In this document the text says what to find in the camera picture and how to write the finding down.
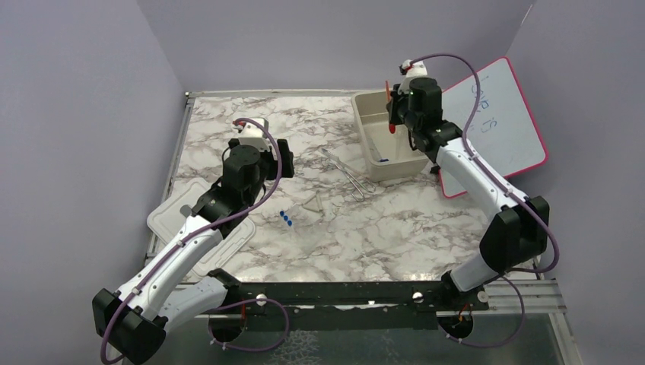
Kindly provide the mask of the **red plastic spatula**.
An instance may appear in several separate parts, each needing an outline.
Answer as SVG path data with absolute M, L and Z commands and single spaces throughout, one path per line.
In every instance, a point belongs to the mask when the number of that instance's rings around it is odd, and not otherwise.
M 392 91 L 389 86 L 389 81 L 385 80 L 386 91 L 386 111 L 388 112 L 388 128 L 389 133 L 394 135 L 396 133 L 396 125 L 392 122 Z

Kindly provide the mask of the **blue base graduated cylinder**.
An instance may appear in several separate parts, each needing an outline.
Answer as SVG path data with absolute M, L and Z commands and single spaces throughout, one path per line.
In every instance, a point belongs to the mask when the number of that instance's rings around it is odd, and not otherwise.
M 388 158 L 385 158 L 382 156 L 380 153 L 380 150 L 378 149 L 375 141 L 368 135 L 367 136 L 367 144 L 370 149 L 371 155 L 373 156 L 374 160 L 379 162 L 379 163 L 385 163 L 389 162 Z

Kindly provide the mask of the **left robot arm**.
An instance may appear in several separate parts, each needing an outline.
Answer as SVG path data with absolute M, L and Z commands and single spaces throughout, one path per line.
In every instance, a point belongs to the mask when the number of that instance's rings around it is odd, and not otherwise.
M 92 299 L 103 363 L 123 358 L 145 363 L 180 323 L 213 306 L 226 313 L 238 305 L 238 290 L 212 279 L 187 294 L 174 290 L 206 253 L 268 200 L 274 189 L 267 189 L 266 182 L 294 176 L 294 155 L 285 139 L 269 138 L 262 148 L 232 139 L 229 147 L 221 177 L 197 199 L 176 236 L 132 279 Z

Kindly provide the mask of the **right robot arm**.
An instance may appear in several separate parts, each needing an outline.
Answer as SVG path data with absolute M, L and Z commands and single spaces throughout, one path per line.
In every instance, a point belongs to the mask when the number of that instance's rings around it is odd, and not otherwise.
M 542 197 L 515 189 L 475 153 L 459 126 L 443 119 L 436 80 L 418 77 L 396 84 L 389 96 L 390 126 L 405 126 L 413 150 L 457 178 L 488 219 L 478 252 L 441 277 L 440 302 L 458 309 L 470 291 L 546 250 L 550 208 Z

